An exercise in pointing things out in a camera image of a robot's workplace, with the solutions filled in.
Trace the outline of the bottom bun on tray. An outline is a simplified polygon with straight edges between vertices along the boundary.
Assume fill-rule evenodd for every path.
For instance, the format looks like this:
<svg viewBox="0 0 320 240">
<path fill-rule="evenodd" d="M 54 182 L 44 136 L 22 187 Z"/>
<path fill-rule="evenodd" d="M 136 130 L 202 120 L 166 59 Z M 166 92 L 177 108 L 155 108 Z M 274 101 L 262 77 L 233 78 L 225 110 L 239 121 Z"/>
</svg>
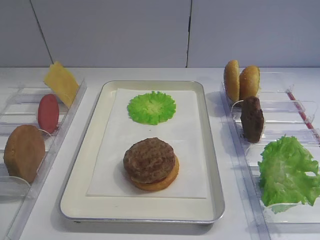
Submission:
<svg viewBox="0 0 320 240">
<path fill-rule="evenodd" d="M 135 185 L 138 189 L 148 191 L 148 192 L 157 192 L 166 189 L 169 185 L 173 183 L 173 181 L 177 178 L 180 170 L 180 163 L 178 157 L 175 155 L 175 165 L 172 169 L 172 171 L 168 174 L 166 178 L 159 182 L 154 183 L 141 183 L 138 181 L 135 181 L 132 177 L 130 178 L 130 181 L 133 185 Z"/>
</svg>

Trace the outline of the upright red tomato slice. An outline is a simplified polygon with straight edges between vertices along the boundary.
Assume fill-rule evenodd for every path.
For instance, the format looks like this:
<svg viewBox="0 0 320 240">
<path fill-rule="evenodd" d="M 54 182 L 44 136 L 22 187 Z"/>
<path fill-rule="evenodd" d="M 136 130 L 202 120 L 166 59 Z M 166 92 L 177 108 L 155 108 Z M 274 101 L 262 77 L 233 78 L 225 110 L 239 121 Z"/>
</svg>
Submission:
<svg viewBox="0 0 320 240">
<path fill-rule="evenodd" d="M 41 129 L 52 134 L 58 125 L 59 105 L 54 94 L 42 97 L 38 106 L 37 121 Z"/>
</svg>

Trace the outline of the upright bun half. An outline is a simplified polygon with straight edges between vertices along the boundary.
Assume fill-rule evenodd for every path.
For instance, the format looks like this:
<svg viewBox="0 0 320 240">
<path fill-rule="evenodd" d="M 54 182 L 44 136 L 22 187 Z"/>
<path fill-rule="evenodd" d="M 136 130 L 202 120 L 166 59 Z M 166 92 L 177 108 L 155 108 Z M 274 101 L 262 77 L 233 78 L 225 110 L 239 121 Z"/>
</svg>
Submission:
<svg viewBox="0 0 320 240">
<path fill-rule="evenodd" d="M 240 71 L 237 60 L 230 60 L 223 72 L 224 88 L 232 102 L 240 99 Z"/>
<path fill-rule="evenodd" d="M 239 99 L 256 96 L 260 87 L 260 69 L 255 65 L 247 66 L 239 75 Z"/>
</svg>

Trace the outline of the clear left acrylic rack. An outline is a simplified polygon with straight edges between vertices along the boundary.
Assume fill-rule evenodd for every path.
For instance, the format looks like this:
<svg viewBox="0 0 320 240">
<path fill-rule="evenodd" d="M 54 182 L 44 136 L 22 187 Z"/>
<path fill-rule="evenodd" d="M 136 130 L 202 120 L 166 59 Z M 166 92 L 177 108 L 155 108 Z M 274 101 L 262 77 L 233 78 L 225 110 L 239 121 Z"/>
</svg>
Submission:
<svg viewBox="0 0 320 240">
<path fill-rule="evenodd" d="M 44 158 L 33 183 L 10 176 L 4 162 L 0 163 L 0 238 L 18 240 L 37 201 L 44 182 L 65 139 L 73 118 L 86 92 L 87 84 L 79 84 L 71 107 L 58 100 L 59 117 L 53 133 L 43 130 Z M 38 126 L 41 99 L 53 91 L 48 87 L 10 87 L 0 94 L 0 152 L 3 154 L 8 137 L 20 125 Z"/>
</svg>

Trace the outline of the flat round green lettuce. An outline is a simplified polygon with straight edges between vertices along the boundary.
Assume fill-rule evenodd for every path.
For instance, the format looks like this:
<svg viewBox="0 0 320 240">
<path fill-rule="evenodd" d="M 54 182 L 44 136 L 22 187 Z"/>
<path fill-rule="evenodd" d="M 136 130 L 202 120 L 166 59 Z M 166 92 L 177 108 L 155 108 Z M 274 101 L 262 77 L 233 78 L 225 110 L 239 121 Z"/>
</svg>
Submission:
<svg viewBox="0 0 320 240">
<path fill-rule="evenodd" d="M 132 98 L 127 105 L 127 111 L 134 122 L 158 125 L 174 116 L 176 102 L 166 93 L 152 91 Z"/>
</svg>

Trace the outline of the lighter brown meat patty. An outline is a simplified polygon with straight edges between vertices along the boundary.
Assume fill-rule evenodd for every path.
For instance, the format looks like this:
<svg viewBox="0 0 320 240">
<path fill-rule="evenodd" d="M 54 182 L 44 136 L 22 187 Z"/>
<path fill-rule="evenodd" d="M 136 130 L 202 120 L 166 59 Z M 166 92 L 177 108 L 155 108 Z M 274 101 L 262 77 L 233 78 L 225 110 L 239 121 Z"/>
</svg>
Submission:
<svg viewBox="0 0 320 240">
<path fill-rule="evenodd" d="M 164 178 L 175 166 L 174 149 L 157 137 L 146 138 L 125 152 L 123 166 L 130 177 Z"/>
</svg>

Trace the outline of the leafy green lettuce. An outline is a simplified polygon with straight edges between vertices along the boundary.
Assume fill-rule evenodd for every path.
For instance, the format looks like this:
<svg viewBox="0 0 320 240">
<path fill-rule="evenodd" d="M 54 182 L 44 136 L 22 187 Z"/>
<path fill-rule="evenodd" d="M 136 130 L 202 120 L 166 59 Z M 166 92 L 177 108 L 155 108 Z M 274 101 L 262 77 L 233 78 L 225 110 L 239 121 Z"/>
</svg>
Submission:
<svg viewBox="0 0 320 240">
<path fill-rule="evenodd" d="M 268 143 L 259 166 L 265 206 L 284 203 L 314 205 L 320 196 L 319 163 L 294 136 Z"/>
</svg>

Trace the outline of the clear right acrylic rack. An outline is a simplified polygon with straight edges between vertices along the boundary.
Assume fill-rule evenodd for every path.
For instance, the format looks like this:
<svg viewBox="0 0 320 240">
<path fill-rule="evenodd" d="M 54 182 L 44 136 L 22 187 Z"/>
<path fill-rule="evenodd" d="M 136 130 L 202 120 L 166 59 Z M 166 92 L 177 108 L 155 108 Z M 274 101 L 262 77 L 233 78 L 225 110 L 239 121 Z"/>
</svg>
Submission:
<svg viewBox="0 0 320 240">
<path fill-rule="evenodd" d="M 250 143 L 243 136 L 240 103 L 232 103 L 225 88 L 220 88 L 226 126 L 230 130 L 236 152 L 232 163 L 241 188 L 245 190 L 244 207 L 249 212 L 249 221 L 253 225 L 253 237 L 259 240 L 317 240 L 320 237 L 319 201 L 315 201 L 313 206 L 300 202 L 265 206 L 261 199 L 258 162 L 262 161 L 261 153 L 265 146 L 283 136 L 296 137 L 313 159 L 318 161 L 320 126 L 314 118 L 320 111 L 320 105 L 308 96 L 301 97 L 297 94 L 301 79 L 292 72 L 262 72 L 260 79 L 258 98 L 264 116 L 264 129 L 257 143 Z M 301 104 L 313 129 L 307 128 L 287 92 L 292 92 Z"/>
</svg>

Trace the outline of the silver metal tray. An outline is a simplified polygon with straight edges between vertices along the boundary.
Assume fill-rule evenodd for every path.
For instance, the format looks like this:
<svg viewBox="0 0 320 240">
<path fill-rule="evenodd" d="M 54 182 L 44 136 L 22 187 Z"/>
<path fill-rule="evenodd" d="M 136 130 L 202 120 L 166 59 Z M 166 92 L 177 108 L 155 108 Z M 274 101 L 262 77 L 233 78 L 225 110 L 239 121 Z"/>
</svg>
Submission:
<svg viewBox="0 0 320 240">
<path fill-rule="evenodd" d="M 88 195 L 97 156 L 118 89 L 143 91 L 194 91 L 205 154 L 207 198 Z M 80 221 L 165 222 L 210 224 L 225 210 L 203 86 L 195 81 L 111 81 L 97 99 L 69 179 L 60 209 L 69 219 Z"/>
</svg>

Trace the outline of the clear acrylic rack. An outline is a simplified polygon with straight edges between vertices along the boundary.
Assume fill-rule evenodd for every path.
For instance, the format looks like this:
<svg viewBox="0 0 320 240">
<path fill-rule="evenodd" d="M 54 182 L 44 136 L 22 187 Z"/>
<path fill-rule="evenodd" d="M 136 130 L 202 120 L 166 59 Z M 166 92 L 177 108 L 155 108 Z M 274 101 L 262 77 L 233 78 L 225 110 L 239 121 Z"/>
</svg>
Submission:
<svg viewBox="0 0 320 240">
<path fill-rule="evenodd" d="M 33 183 L 10 176 L 4 162 L 0 163 L 0 238 L 18 240 L 37 201 L 44 182 L 65 139 L 73 118 L 86 92 L 87 84 L 79 84 L 71 107 L 58 100 L 59 117 L 53 133 L 43 130 L 44 158 Z M 20 125 L 38 126 L 41 99 L 53 91 L 48 87 L 10 87 L 0 94 L 0 152 L 3 154 L 8 137 Z"/>
<path fill-rule="evenodd" d="M 250 143 L 243 136 L 240 103 L 232 103 L 225 88 L 220 88 L 226 126 L 230 130 L 236 152 L 232 163 L 241 188 L 245 190 L 244 207 L 249 212 L 249 221 L 253 225 L 253 237 L 259 240 L 317 240 L 320 237 L 319 201 L 315 201 L 313 206 L 300 202 L 265 206 L 261 199 L 258 162 L 262 161 L 261 153 L 265 146 L 283 136 L 296 137 L 313 159 L 318 161 L 320 126 L 314 118 L 320 111 L 320 105 L 308 96 L 301 97 L 297 94 L 301 79 L 292 72 L 262 72 L 260 79 L 258 98 L 264 116 L 264 129 L 257 143 Z M 287 92 L 292 92 L 301 104 L 313 129 L 307 128 Z"/>
</svg>

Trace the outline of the white paper liner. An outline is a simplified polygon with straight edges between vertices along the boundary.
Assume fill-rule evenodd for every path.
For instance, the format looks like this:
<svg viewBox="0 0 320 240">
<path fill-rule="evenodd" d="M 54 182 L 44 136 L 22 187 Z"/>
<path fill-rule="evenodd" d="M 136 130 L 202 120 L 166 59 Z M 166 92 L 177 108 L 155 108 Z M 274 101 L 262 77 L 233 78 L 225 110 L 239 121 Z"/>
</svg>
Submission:
<svg viewBox="0 0 320 240">
<path fill-rule="evenodd" d="M 89 196 L 196 198 L 208 196 L 206 160 L 197 95 L 191 90 L 167 91 L 176 104 L 176 112 L 157 125 L 134 122 L 128 115 L 129 101 L 142 90 L 119 88 L 105 127 Z M 124 169 L 125 152 L 135 143 L 157 137 L 168 143 L 179 160 L 179 173 L 166 189 L 146 192 L 136 188 Z"/>
</svg>

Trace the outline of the right upright bun half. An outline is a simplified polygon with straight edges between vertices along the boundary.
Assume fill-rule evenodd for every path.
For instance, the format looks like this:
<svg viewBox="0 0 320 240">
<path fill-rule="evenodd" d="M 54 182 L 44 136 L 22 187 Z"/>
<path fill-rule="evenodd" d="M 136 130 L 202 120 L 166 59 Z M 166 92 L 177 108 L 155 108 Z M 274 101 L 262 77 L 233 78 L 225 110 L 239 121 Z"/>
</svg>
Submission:
<svg viewBox="0 0 320 240">
<path fill-rule="evenodd" d="M 247 66 L 239 75 L 239 99 L 256 96 L 260 87 L 260 69 L 255 65 Z"/>
</svg>

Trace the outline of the brown bun in left rack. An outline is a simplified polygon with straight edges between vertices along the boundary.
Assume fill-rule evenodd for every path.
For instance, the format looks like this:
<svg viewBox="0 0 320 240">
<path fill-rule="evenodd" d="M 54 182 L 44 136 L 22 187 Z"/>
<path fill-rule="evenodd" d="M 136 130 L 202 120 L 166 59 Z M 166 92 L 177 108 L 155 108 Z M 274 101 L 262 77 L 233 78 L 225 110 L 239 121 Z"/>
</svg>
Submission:
<svg viewBox="0 0 320 240">
<path fill-rule="evenodd" d="M 45 142 L 36 126 L 18 126 L 9 136 L 4 149 L 4 164 L 10 176 L 31 184 L 45 155 Z"/>
</svg>

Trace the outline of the left upright bun half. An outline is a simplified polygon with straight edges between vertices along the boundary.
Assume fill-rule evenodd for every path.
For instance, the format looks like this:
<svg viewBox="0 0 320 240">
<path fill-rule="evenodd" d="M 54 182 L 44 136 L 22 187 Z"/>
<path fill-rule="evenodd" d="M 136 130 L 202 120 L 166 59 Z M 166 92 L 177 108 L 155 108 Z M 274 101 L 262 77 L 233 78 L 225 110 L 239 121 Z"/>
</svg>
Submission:
<svg viewBox="0 0 320 240">
<path fill-rule="evenodd" d="M 240 99 L 240 71 L 237 60 L 230 60 L 223 72 L 224 88 L 232 102 Z"/>
</svg>

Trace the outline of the red striped straw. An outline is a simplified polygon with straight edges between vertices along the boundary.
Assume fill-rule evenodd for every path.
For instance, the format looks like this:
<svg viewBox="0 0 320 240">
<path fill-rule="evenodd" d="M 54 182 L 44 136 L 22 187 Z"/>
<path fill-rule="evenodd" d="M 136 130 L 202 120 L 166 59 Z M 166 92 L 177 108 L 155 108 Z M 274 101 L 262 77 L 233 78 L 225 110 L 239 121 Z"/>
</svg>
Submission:
<svg viewBox="0 0 320 240">
<path fill-rule="evenodd" d="M 313 127 L 312 123 L 310 122 L 310 120 L 307 119 L 305 111 L 303 110 L 301 104 L 296 100 L 296 98 L 294 97 L 292 92 L 288 91 L 287 95 L 291 101 L 294 101 L 294 105 L 297 108 L 298 113 L 299 113 L 300 117 L 302 118 L 303 122 L 305 123 L 305 125 L 307 126 L 307 128 L 313 129 L 314 127 Z"/>
</svg>

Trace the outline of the dark brown meat patty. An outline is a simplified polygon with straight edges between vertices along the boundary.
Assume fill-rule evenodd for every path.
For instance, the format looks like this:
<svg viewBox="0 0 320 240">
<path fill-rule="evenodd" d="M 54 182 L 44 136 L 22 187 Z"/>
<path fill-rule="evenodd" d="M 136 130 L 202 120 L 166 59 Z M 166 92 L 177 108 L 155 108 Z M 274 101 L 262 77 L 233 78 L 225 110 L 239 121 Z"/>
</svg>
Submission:
<svg viewBox="0 0 320 240">
<path fill-rule="evenodd" d="M 247 97 L 242 104 L 240 116 L 243 136 L 250 143 L 258 143 L 264 128 L 264 116 L 260 100 L 255 96 Z"/>
</svg>

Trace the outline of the yellow cheese slice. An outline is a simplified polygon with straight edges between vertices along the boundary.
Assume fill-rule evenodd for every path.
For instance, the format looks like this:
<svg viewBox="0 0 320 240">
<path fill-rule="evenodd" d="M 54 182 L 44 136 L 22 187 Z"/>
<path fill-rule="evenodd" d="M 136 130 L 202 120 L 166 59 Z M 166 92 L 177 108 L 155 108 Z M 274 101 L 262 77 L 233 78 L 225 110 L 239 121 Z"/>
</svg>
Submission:
<svg viewBox="0 0 320 240">
<path fill-rule="evenodd" d="M 49 72 L 44 77 L 44 83 L 57 94 L 68 109 L 71 107 L 79 85 L 73 74 L 60 62 L 55 61 L 50 65 Z"/>
</svg>

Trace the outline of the red tomato slice on bun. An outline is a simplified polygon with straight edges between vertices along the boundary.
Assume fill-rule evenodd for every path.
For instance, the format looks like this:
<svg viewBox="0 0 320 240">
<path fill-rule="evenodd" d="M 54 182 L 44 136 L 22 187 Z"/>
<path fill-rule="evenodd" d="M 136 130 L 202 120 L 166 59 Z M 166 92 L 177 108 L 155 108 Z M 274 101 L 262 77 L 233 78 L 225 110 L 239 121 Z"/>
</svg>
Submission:
<svg viewBox="0 0 320 240">
<path fill-rule="evenodd" d="M 130 177 L 132 181 L 137 182 L 137 183 L 141 183 L 141 184 L 154 184 L 154 183 L 158 183 L 158 182 L 162 182 L 166 179 L 166 177 L 162 177 L 162 178 L 158 178 L 158 177 L 148 177 L 148 178 L 137 178 L 137 177 Z"/>
</svg>

